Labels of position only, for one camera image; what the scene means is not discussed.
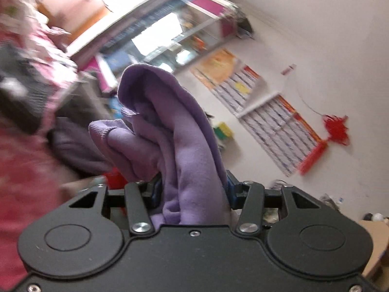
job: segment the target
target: metal screw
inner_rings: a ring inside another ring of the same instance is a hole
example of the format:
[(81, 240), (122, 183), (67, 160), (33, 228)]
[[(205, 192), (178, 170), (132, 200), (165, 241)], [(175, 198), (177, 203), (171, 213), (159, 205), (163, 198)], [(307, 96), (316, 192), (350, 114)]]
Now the metal screw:
[(28, 292), (40, 292), (40, 287), (38, 287), (36, 284), (30, 284), (27, 288)]
[(253, 223), (244, 223), (240, 225), (239, 230), (243, 233), (255, 233), (258, 231), (258, 225)]
[(189, 235), (192, 236), (192, 237), (197, 237), (197, 236), (200, 236), (200, 232), (198, 230), (192, 230)]
[(151, 225), (146, 222), (139, 222), (132, 225), (132, 230), (137, 233), (146, 233), (151, 230)]
[(358, 284), (353, 285), (350, 288), (349, 292), (362, 292), (362, 287), (360, 285), (358, 285)]

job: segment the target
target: circular cover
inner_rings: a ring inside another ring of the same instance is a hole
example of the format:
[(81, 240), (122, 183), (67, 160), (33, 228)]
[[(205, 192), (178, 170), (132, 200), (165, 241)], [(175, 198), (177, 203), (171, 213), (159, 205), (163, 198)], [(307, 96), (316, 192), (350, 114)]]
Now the circular cover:
[(362, 271), (373, 247), (363, 227), (330, 208), (294, 211), (269, 230), (267, 244), (288, 268), (321, 277)]
[(49, 213), (19, 237), (19, 255), (29, 268), (47, 276), (82, 276), (104, 266), (120, 251), (120, 229), (94, 210), (58, 213), (63, 216)]

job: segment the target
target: red ornament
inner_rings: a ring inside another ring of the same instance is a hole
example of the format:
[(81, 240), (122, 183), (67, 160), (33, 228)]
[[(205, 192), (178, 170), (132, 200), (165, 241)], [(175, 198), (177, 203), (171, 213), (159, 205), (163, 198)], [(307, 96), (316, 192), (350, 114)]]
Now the red ornament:
[(342, 118), (334, 115), (323, 115), (324, 126), (329, 133), (327, 140), (331, 140), (345, 146), (350, 144), (350, 139), (347, 135), (348, 128), (344, 124), (347, 119), (347, 115)]

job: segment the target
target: dark cloth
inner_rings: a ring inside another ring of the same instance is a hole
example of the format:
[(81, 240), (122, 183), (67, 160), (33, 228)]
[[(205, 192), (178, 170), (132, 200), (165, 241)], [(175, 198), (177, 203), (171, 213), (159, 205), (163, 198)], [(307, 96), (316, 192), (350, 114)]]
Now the dark cloth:
[(54, 156), (80, 175), (81, 178), (101, 175), (112, 165), (100, 153), (86, 129), (67, 118), (56, 118), (55, 128), (48, 135)]
[(101, 102), (101, 93), (98, 80), (88, 73), (83, 73), (63, 95), (55, 115), (68, 118), (84, 129), (88, 129), (93, 121), (112, 119)]
[(0, 44), (0, 112), (22, 131), (34, 134), (41, 123), (47, 100), (54, 87), (42, 80), (41, 74), (19, 49)]

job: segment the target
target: purple fabric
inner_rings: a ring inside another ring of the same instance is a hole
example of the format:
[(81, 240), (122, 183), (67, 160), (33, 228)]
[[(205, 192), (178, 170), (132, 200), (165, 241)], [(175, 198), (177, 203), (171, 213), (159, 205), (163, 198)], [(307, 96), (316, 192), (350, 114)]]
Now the purple fabric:
[(226, 171), (205, 113), (176, 78), (135, 64), (118, 90), (124, 119), (95, 121), (90, 135), (127, 181), (162, 173), (163, 200), (151, 218), (161, 224), (224, 224), (229, 207), (222, 188)]

